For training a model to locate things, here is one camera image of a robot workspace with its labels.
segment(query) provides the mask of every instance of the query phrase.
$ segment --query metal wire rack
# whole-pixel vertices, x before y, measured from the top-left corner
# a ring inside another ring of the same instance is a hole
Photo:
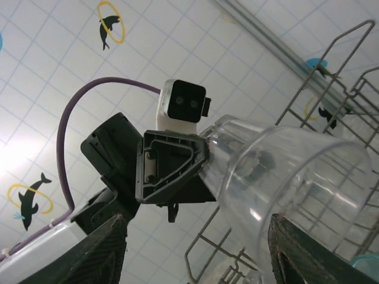
[[[365,202],[365,206],[358,218],[356,219],[355,223],[351,227],[349,233],[347,233],[345,238],[341,240],[336,249],[333,251],[333,253],[338,254],[339,256],[341,256],[341,258],[345,259],[346,261],[349,261],[354,256],[360,254],[373,253],[379,251],[379,143],[376,144],[374,142],[375,138],[379,139],[379,136],[377,136],[379,130],[379,88],[376,87],[372,80],[369,79],[369,77],[372,74],[374,74],[374,72],[379,71],[379,66],[372,69],[368,69],[365,72],[363,72],[361,76],[358,78],[358,80],[353,84],[353,87],[351,89],[348,89],[346,87],[346,84],[342,81],[342,79],[339,78],[339,74],[341,73],[341,71],[343,71],[343,68],[350,61],[355,52],[359,49],[359,47],[366,39],[366,37],[369,35],[374,26],[375,22],[373,20],[366,20],[360,23],[359,25],[355,26],[354,28],[348,30],[347,32],[336,37],[325,50],[318,64],[315,65],[315,67],[309,72],[308,77],[301,84],[298,91],[296,92],[290,103],[287,105],[287,107],[275,123],[275,125],[278,125],[282,122],[283,118],[286,115],[292,115],[298,120],[299,127],[307,127],[313,131],[317,131],[314,126],[314,122],[312,122],[310,118],[315,111],[317,112],[316,108],[321,103],[330,112],[331,117],[329,117],[327,125],[324,126],[320,132],[335,135],[335,132],[330,127],[335,121],[337,124],[341,124],[340,127],[342,126],[345,133],[347,133],[347,136],[351,140],[354,140],[362,144],[368,150],[373,161],[378,161],[378,167],[376,167],[374,163],[374,181],[370,186],[370,194]],[[293,108],[293,106],[296,104],[298,100],[299,95],[307,87],[307,84],[309,80],[312,78],[312,76],[317,76],[314,75],[315,72],[322,68],[321,62],[331,51],[332,47],[336,44],[336,42],[344,37],[349,37],[351,33],[360,28],[366,28],[365,32],[363,33],[363,36],[359,39],[357,44],[352,49],[351,53],[341,64],[338,71],[331,76],[331,80],[327,84],[327,87],[325,87],[323,92],[317,96],[318,100],[314,102],[313,106],[309,109],[309,112],[306,115],[306,117],[302,117],[301,114],[297,113],[297,111]],[[334,97],[330,95],[330,92],[328,91],[332,86],[337,87],[338,90],[341,90],[340,97]],[[349,115],[354,115],[354,118],[356,120],[359,120],[358,125],[360,129],[357,130],[354,126],[346,122],[346,117],[348,117]],[[334,160],[334,162],[336,165],[335,169],[337,169],[338,166],[341,166],[338,165],[338,161]],[[330,206],[331,201],[317,200],[317,202],[320,202],[322,205],[324,205],[324,211],[326,209],[333,210]],[[313,222],[313,225],[311,228],[308,228],[307,230],[304,228],[303,229],[305,231],[312,230],[312,228],[314,227],[314,222],[316,220],[316,222],[319,222],[322,225],[324,225],[327,230],[333,232],[333,228],[323,223],[322,221],[324,211],[320,212],[318,216],[315,216],[311,212],[304,211],[303,217]],[[242,266],[245,268],[247,267],[248,269],[257,270],[256,264],[245,253],[245,250],[242,247],[239,254],[233,254],[222,247],[222,244],[231,233],[230,229],[227,231],[227,233],[225,233],[224,237],[221,239],[221,242],[219,242],[218,244],[204,236],[205,229],[211,224],[212,220],[218,213],[219,208],[217,208],[213,212],[212,216],[205,223],[205,225],[203,226],[203,228],[198,233],[197,237],[185,253],[185,262],[187,265],[188,275],[191,279],[191,282],[194,284],[200,281],[205,270],[208,268],[217,252],[221,252],[225,254],[227,257],[233,258],[234,260],[234,265],[230,265],[226,269],[225,273],[219,280],[219,283],[242,283],[242,279],[244,279],[246,276],[246,272],[240,269]],[[341,221],[344,220],[342,216],[336,216],[340,218]],[[198,274],[198,276],[194,277],[194,275],[192,274],[190,262],[188,260],[188,255],[198,240],[206,241],[209,245],[214,247],[214,251],[208,259],[208,261],[206,262],[206,264],[204,265],[203,269]]]

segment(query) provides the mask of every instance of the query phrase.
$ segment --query dish rack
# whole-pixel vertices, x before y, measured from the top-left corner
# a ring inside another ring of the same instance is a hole
[[[333,130],[331,129],[331,125],[336,121],[337,124],[342,124],[342,126],[350,131],[352,137],[355,138],[356,141],[361,143],[370,153],[372,159],[379,160],[379,146],[373,145],[373,139],[378,134],[379,130],[379,89],[369,80],[369,76],[374,72],[379,72],[379,66],[368,69],[364,71],[358,80],[353,84],[351,89],[348,89],[346,85],[342,82],[338,75],[346,66],[346,64],[350,61],[351,57],[354,53],[359,49],[360,45],[366,39],[367,35],[374,28],[375,22],[373,20],[366,20],[359,25],[351,28],[345,33],[342,33],[338,37],[336,37],[328,48],[325,50],[323,55],[321,56],[319,62],[315,67],[310,71],[308,77],[304,80],[304,82],[299,87],[298,91],[287,105],[283,113],[280,115],[275,125],[279,125],[283,118],[286,115],[293,115],[299,122],[299,127],[307,127],[313,131],[317,131],[314,127],[314,123],[310,119],[312,113],[315,112],[317,106],[320,103],[327,108],[329,112],[331,112],[332,117],[328,121],[327,125],[323,127],[320,131],[322,133],[327,133],[333,135]],[[336,44],[337,41],[341,40],[344,37],[348,37],[351,33],[356,31],[359,28],[366,28],[365,33],[359,39],[357,44],[352,49],[352,52],[346,57],[345,61],[341,64],[338,71],[331,77],[330,82],[327,84],[327,87],[323,90],[323,92],[317,96],[317,101],[314,102],[313,106],[309,109],[308,114],[305,117],[302,117],[297,111],[294,110],[293,106],[297,103],[298,97],[301,92],[307,87],[309,80],[314,76],[314,73],[322,68],[321,62],[330,52],[332,47]],[[341,90],[341,97],[333,98],[329,95],[329,89],[334,86]],[[357,118],[361,120],[366,127],[372,130],[372,134],[369,135],[368,138],[362,137],[360,133],[348,125],[344,121],[344,117],[346,115],[356,115]],[[356,222],[353,224],[350,232],[346,235],[345,239],[340,242],[336,250],[332,253],[339,255],[341,258],[346,261],[350,261],[354,256],[365,254],[365,253],[373,253],[379,251],[379,171],[378,169],[373,170],[374,175],[374,183],[370,185],[370,194],[365,201],[365,206],[362,209],[360,215],[356,219]],[[211,224],[214,217],[219,214],[220,208],[213,212],[209,220],[205,223],[203,228],[200,230],[194,241],[191,243],[189,248],[185,253],[185,262],[187,265],[188,276],[191,280],[191,283],[197,284],[202,276],[204,275],[206,269],[209,267],[211,261],[214,259],[214,256],[220,252],[225,254],[227,257],[231,258],[234,261],[234,264],[230,265],[225,272],[223,273],[221,279],[218,283],[231,283],[237,284],[242,283],[243,279],[246,276],[246,272],[250,270],[257,270],[258,267],[254,263],[254,260],[251,259],[246,253],[243,247],[241,247],[240,252],[238,254],[233,254],[230,251],[223,248],[223,243],[231,234],[231,229],[229,229],[220,242],[215,243],[204,235],[206,228]],[[326,226],[326,224],[322,223],[321,217],[323,212],[320,213],[316,219],[320,224]],[[196,242],[199,240],[203,240],[207,242],[209,245],[214,247],[214,251],[206,261],[203,269],[200,270],[200,273],[197,276],[194,276],[192,273],[190,261],[188,259],[188,255],[190,254],[192,248],[195,246]]]

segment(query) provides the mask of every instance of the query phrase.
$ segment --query purple cable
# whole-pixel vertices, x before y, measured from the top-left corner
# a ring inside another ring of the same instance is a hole
[[[66,166],[65,166],[65,135],[66,135],[66,129],[67,129],[67,124],[69,122],[70,114],[71,114],[73,108],[75,107],[75,105],[78,103],[78,101],[89,90],[91,90],[92,88],[94,88],[98,85],[105,84],[105,83],[122,83],[122,84],[140,87],[142,89],[146,89],[148,91],[157,93],[158,95],[160,94],[160,89],[154,88],[150,85],[147,85],[147,84],[135,81],[135,80],[130,80],[130,79],[126,79],[126,78],[118,78],[118,77],[104,77],[104,78],[95,79],[95,80],[89,82],[88,84],[84,85],[83,87],[81,87],[80,90],[78,90],[76,92],[76,94],[74,94],[74,96],[71,98],[71,100],[66,105],[66,108],[63,111],[63,114],[60,118],[60,122],[59,122],[59,126],[58,126],[58,133],[57,133],[57,147],[56,147],[59,182],[60,182],[60,186],[62,187],[63,195],[65,196],[65,199],[66,199],[66,202],[67,202],[69,209],[67,210],[66,213],[64,213],[62,216],[60,216],[59,218],[55,219],[52,222],[52,225],[54,227],[57,226],[62,221],[64,221],[75,209],[75,204],[73,202],[72,195],[70,192],[69,183],[67,180],[67,173],[66,173]],[[38,232],[34,233],[29,238],[27,238],[26,240],[19,243],[14,248],[12,248],[9,251],[9,255],[14,254],[18,250],[21,250],[28,243],[35,240],[40,235],[46,233],[48,230],[50,230],[49,225],[43,227]],[[0,262],[5,258],[6,258],[6,256],[4,254],[2,254],[0,256]]]

